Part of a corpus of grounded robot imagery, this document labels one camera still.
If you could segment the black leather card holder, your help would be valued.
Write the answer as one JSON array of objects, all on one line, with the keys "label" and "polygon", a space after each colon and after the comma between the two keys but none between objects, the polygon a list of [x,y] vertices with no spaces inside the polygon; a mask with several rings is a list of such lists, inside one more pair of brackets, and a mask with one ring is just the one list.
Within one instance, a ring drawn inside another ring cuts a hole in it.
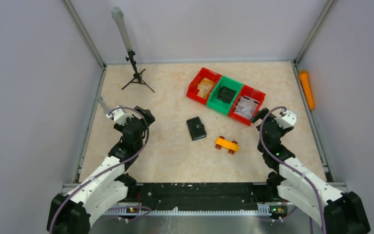
[{"label": "black leather card holder", "polygon": [[205,127],[199,117],[190,118],[186,121],[186,123],[192,141],[196,141],[206,137],[207,133]]}]

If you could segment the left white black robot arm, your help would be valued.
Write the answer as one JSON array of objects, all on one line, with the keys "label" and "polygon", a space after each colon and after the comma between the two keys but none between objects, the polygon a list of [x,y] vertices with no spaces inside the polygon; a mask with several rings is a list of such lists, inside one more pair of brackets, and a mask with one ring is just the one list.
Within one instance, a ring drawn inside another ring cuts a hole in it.
[{"label": "left white black robot arm", "polygon": [[113,204],[136,197],[135,180],[125,171],[146,147],[155,117],[139,106],[116,106],[106,116],[122,136],[83,182],[53,198],[47,224],[51,234],[87,234]]}]

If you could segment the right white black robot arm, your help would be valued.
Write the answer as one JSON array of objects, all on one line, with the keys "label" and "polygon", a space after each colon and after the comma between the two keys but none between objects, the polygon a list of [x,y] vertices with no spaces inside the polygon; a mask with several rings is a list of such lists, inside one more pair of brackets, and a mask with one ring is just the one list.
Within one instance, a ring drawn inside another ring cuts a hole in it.
[{"label": "right white black robot arm", "polygon": [[269,177],[266,195],[272,201],[283,198],[315,221],[324,234],[368,234],[371,227],[356,193],[333,187],[304,166],[281,138],[294,129],[297,114],[284,106],[276,107],[280,116],[263,108],[251,118],[261,120],[258,151],[274,171]]}]

